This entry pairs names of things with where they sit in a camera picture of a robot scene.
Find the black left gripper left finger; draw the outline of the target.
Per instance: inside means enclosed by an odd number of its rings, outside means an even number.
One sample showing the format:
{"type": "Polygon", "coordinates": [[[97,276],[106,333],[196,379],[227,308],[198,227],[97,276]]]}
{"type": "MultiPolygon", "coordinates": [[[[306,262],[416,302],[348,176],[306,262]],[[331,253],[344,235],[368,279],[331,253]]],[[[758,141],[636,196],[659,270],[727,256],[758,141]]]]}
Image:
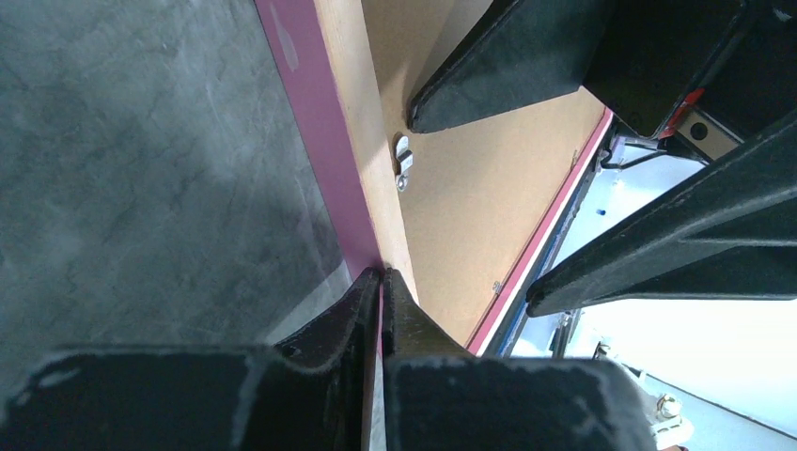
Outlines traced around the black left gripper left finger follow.
{"type": "Polygon", "coordinates": [[[271,346],[51,354],[4,406],[5,450],[359,450],[381,276],[271,346]]]}

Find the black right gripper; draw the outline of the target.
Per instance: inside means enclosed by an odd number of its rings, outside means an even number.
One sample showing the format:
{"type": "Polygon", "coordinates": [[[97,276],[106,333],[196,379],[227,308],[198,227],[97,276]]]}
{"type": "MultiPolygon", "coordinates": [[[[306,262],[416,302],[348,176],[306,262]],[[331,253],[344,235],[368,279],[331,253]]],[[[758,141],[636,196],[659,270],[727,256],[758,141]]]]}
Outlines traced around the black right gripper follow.
{"type": "Polygon", "coordinates": [[[619,1],[584,86],[643,137],[694,105],[747,138],[796,108],[796,4],[619,1]]]}

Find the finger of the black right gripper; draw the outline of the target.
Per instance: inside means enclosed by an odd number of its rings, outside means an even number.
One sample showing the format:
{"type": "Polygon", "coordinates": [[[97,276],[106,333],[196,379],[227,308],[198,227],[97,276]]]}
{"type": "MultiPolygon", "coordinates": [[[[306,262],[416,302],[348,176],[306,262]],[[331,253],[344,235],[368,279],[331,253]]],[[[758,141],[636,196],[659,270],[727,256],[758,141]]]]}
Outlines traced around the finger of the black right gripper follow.
{"type": "Polygon", "coordinates": [[[616,5],[492,2],[409,101],[409,130],[440,132],[578,90],[616,5]]]}
{"type": "Polygon", "coordinates": [[[541,317],[626,299],[796,297],[796,116],[788,114],[536,280],[541,317]]]}

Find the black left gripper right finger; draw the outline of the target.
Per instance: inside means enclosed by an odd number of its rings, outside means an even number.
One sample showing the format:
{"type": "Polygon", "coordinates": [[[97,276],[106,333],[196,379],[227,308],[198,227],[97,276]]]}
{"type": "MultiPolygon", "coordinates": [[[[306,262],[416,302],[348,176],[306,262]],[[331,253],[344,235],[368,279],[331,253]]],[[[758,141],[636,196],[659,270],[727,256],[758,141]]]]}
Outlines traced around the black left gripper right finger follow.
{"type": "Polygon", "coordinates": [[[590,359],[477,357],[383,279],[383,392],[391,450],[651,450],[631,379],[590,359]]]}

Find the brown frame backing board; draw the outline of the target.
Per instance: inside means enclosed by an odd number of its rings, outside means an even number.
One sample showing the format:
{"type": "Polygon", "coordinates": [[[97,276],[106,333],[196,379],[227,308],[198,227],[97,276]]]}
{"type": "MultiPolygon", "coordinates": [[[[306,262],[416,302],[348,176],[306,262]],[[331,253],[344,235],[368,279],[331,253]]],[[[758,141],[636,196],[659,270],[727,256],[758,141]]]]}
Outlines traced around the brown frame backing board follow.
{"type": "MultiPolygon", "coordinates": [[[[484,1],[366,1],[387,134],[487,9],[484,1]]],[[[410,133],[414,165],[399,194],[426,312],[468,343],[603,117],[584,89],[447,131],[410,133]]]]}

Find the pink wooden picture frame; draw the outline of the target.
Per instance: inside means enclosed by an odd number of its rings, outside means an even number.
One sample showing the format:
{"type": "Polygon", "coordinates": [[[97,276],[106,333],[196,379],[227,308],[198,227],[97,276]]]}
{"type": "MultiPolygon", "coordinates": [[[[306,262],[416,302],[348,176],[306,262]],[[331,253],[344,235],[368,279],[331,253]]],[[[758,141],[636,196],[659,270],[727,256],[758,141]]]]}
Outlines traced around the pink wooden picture frame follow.
{"type": "MultiPolygon", "coordinates": [[[[390,137],[385,130],[364,2],[260,1],[258,13],[350,274],[368,266],[396,268],[418,301],[394,157],[399,136],[414,132],[407,128],[390,137]]],[[[495,284],[492,306],[462,344],[473,354],[484,354],[498,336],[523,279],[585,173],[612,120],[603,108],[524,252],[507,279],[495,284]]]]}

